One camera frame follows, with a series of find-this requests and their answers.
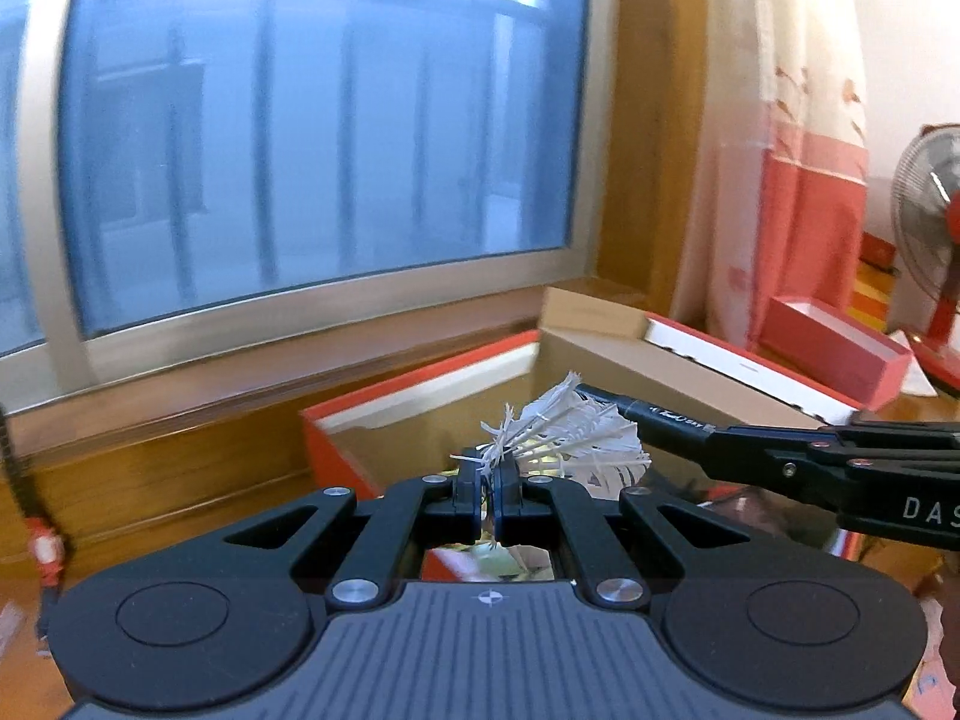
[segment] red and white curtain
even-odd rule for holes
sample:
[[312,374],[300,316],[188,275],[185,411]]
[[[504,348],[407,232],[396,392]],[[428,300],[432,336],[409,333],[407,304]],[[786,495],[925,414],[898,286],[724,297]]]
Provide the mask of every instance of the red and white curtain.
[[846,308],[866,204],[853,0],[707,0],[707,89],[672,314],[738,346],[771,298]]

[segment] window frame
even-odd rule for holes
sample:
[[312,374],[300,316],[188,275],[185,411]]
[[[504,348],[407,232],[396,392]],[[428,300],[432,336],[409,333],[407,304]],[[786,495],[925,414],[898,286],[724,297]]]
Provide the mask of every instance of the window frame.
[[0,358],[0,392],[14,411],[259,343],[576,278],[592,270],[610,133],[616,0],[587,0],[567,247],[255,295],[84,338],[73,298],[59,196],[59,76],[72,0],[37,1],[43,6],[29,8],[22,47],[16,156],[27,270],[46,341]]

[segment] badminton shuttlecock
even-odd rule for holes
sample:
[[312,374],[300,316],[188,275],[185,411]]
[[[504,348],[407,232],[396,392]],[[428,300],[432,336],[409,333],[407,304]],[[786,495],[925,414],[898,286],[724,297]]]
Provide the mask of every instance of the badminton shuttlecock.
[[622,418],[616,406],[576,391],[576,373],[526,405],[518,418],[507,405],[500,426],[481,423],[493,440],[481,447],[483,474],[509,452],[523,476],[573,479],[596,498],[616,499],[650,466],[637,425]]

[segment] fan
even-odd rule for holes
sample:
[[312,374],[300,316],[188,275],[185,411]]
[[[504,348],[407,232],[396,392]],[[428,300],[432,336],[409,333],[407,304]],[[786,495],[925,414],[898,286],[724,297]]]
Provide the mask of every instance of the fan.
[[928,331],[907,330],[920,367],[960,394],[960,355],[949,346],[960,300],[960,127],[925,127],[904,151],[893,181],[896,247],[936,301]]

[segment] window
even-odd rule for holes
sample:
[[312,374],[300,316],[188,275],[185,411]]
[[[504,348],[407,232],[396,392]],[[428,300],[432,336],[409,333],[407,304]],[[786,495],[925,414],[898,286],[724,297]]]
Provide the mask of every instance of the window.
[[16,93],[28,0],[0,0],[0,354],[38,343],[23,256],[16,174]]
[[75,0],[83,331],[563,247],[584,32],[564,1]]

